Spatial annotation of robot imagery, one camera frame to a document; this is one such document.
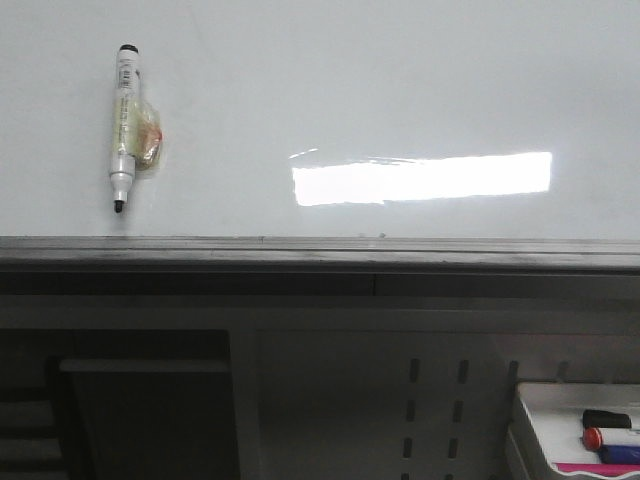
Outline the white black-tipped whiteboard marker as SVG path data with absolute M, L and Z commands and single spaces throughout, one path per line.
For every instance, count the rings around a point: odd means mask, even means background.
M 140 54 L 132 44 L 116 55 L 113 143 L 109 168 L 113 210 L 121 214 L 139 172 L 159 163 L 163 132 L 157 111 L 142 91 Z

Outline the white glossy whiteboard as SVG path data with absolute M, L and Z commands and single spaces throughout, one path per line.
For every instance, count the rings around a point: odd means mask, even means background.
M 116 55 L 159 163 L 113 210 Z M 5 236 L 639 237 L 635 1 L 5 1 Z

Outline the grey aluminium whiteboard tray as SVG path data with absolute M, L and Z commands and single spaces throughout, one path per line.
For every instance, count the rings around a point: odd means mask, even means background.
M 1 240 L 8 294 L 486 296 L 639 276 L 636 241 L 294 237 Z

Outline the white slotted pegboard panel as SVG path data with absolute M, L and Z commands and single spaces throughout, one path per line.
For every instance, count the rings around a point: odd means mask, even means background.
M 517 384 L 635 384 L 639 340 L 260 329 L 234 368 L 247 479 L 507 479 Z

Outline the dark grey cabinet box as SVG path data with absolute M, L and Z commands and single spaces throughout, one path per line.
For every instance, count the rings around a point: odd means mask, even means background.
M 226 361 L 53 357 L 45 378 L 70 478 L 240 478 Z

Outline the white plastic storage bin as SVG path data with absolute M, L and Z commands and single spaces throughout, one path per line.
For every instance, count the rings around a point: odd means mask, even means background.
M 582 442 L 586 409 L 627 414 L 639 427 L 637 384 L 521 383 L 505 453 L 514 479 L 605 479 L 558 472 L 554 463 L 601 463 Z

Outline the black marker cap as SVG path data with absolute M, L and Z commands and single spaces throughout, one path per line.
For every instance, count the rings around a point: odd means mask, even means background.
M 632 420 L 627 414 L 624 413 L 616 413 L 607 410 L 586 409 L 582 414 L 582 425 L 584 429 L 631 429 Z

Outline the red capped marker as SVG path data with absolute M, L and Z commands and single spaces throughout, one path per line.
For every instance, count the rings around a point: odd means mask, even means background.
M 590 427 L 583 431 L 582 442 L 589 451 L 596 451 L 603 447 L 639 446 L 639 430 L 623 428 Z

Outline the blue marker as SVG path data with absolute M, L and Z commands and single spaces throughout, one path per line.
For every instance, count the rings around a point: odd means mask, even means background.
M 604 445 L 598 450 L 603 464 L 639 465 L 640 447 L 630 445 Z

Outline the pink white eraser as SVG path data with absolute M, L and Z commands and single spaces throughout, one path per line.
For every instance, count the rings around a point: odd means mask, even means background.
M 554 463 L 553 466 L 562 474 L 604 477 L 605 479 L 639 474 L 638 464 Z

